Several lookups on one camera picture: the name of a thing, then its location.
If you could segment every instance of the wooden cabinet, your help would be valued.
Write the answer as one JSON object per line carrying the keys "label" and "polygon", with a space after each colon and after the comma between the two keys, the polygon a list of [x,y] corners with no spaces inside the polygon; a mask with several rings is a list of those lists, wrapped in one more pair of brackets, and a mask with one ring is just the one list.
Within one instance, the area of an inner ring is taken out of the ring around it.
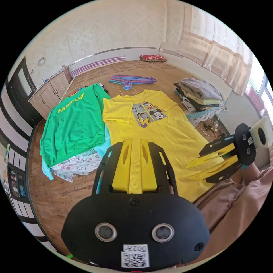
{"label": "wooden cabinet", "polygon": [[41,97],[51,109],[57,106],[60,101],[60,98],[52,87],[47,88],[43,93],[41,93]]}
{"label": "wooden cabinet", "polygon": [[30,99],[33,107],[47,119],[50,111],[58,105],[72,77],[68,68],[46,82]]}
{"label": "wooden cabinet", "polygon": [[32,106],[40,113],[40,115],[46,120],[51,109],[49,106],[45,103],[43,98],[40,96],[40,94],[37,92],[29,101]]}
{"label": "wooden cabinet", "polygon": [[58,95],[58,97],[61,99],[64,93],[66,92],[69,83],[65,76],[61,77],[54,83],[51,83],[52,88],[54,89],[55,93]]}

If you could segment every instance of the green sweatshirt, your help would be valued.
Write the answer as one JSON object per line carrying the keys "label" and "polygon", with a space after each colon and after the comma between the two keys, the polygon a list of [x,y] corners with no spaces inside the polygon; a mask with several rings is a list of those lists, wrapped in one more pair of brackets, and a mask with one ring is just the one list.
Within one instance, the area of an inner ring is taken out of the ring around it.
{"label": "green sweatshirt", "polygon": [[40,141],[49,168],[104,143],[103,98],[110,96],[96,83],[51,110]]}

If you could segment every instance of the laminate floor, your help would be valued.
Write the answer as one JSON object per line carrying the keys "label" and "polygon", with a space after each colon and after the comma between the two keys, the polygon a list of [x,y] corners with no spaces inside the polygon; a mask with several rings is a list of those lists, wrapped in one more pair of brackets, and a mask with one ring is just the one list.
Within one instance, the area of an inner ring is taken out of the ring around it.
{"label": "laminate floor", "polygon": [[[154,77],[157,79],[157,82],[154,84],[133,85],[130,90],[124,90],[122,85],[109,83],[109,77],[118,73]],[[180,98],[173,91],[173,83],[179,82],[182,78],[189,77],[194,76],[166,63],[145,63],[142,61],[114,63],[95,68],[76,76],[71,82],[64,98],[79,87],[101,82],[111,97],[118,94],[122,96],[135,95],[144,89],[162,90],[172,100],[176,101],[182,109],[185,109],[181,104]],[[77,175],[73,183],[65,181],[55,175],[53,175],[54,180],[49,180],[42,172],[42,157],[40,156],[40,139],[45,122],[46,121],[43,120],[38,124],[31,144],[29,157],[30,194],[36,215],[46,234],[63,255],[68,255],[69,250],[61,239],[61,230],[70,209],[78,201],[91,195],[96,171],[91,172],[87,176]],[[208,141],[214,140],[214,136],[205,135],[198,126],[196,129]]]}

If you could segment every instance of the screw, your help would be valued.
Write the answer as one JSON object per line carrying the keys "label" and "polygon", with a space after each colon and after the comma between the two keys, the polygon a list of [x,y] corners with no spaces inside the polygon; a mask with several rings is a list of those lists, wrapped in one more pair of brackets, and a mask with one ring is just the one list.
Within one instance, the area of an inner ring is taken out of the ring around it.
{"label": "screw", "polygon": [[68,242],[68,245],[69,245],[69,248],[72,249],[72,250],[75,250],[76,249],[76,245],[72,242]]}
{"label": "screw", "polygon": [[132,206],[137,206],[139,204],[139,200],[137,198],[131,198],[130,199],[130,204]]}
{"label": "screw", "polygon": [[194,247],[194,251],[200,251],[203,247],[204,247],[204,244],[203,244],[203,243],[198,243],[198,244]]}

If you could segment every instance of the doorway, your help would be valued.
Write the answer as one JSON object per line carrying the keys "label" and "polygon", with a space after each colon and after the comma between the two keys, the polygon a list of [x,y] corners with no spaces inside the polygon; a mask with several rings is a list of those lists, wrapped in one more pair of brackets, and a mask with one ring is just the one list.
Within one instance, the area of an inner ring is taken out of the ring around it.
{"label": "doorway", "polygon": [[28,100],[37,90],[26,64],[26,57],[20,62],[10,81],[6,82],[8,96],[21,117],[30,125],[37,125],[43,117]]}

